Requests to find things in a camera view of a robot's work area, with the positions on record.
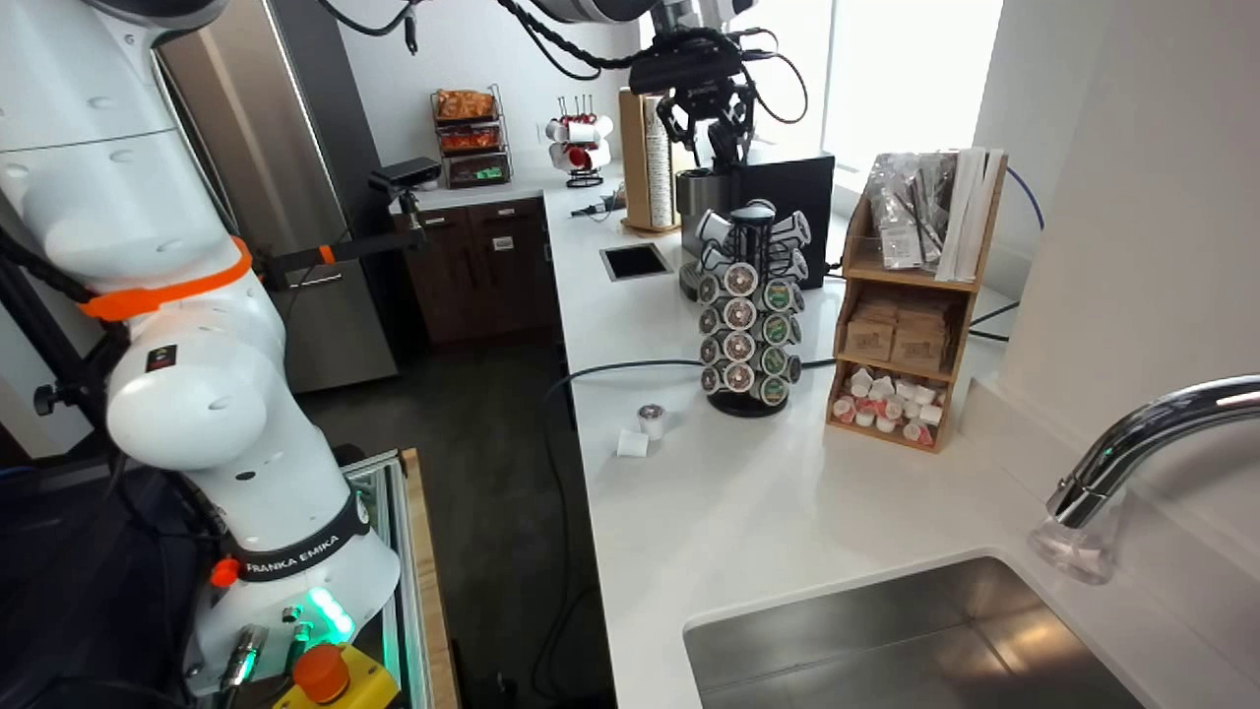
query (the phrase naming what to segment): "kitchen counter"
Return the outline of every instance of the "kitchen counter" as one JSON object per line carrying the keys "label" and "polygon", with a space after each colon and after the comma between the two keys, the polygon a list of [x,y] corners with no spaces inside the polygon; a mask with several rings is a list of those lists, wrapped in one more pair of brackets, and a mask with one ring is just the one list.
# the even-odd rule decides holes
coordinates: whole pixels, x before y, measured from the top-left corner
{"label": "kitchen counter", "polygon": [[[672,279],[678,237],[644,239],[622,234],[617,218],[571,218],[596,202],[598,194],[546,190],[566,365],[697,358],[697,306]],[[609,279],[604,247],[622,244],[659,244],[669,273]],[[839,297],[839,279],[807,297],[804,358],[829,354]],[[971,343],[966,371],[984,374],[997,358],[997,345]],[[1255,705],[1255,673],[1232,650],[1260,634],[1203,634],[1214,617],[1152,589],[1164,571],[1147,564],[1184,542],[1184,580],[1230,580],[1245,595],[1255,589],[1248,574],[1161,534],[1175,524],[1139,508],[1143,524],[1129,529],[1143,534],[1121,541],[1126,566],[1105,588],[1084,588],[1022,547],[1047,482],[1073,459],[1068,446],[976,387],[944,448],[913,453],[825,429],[825,387],[829,371],[807,371],[786,411],[761,421],[716,413],[693,365],[615,371],[571,387],[622,709],[699,705],[680,642],[688,625],[966,554],[1010,564],[1147,705]],[[651,455],[617,455],[615,440],[644,402],[665,407],[665,436]]]}

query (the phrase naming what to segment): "chrome faucet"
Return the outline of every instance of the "chrome faucet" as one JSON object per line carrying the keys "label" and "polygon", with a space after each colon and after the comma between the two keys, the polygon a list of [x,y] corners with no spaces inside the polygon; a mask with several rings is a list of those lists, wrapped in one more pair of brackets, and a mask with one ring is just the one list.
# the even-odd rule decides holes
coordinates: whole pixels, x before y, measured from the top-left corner
{"label": "chrome faucet", "polygon": [[1260,374],[1175,388],[1119,419],[1060,482],[1047,508],[1063,529],[1084,529],[1110,495],[1121,492],[1121,486],[1152,448],[1239,419],[1260,419]]}

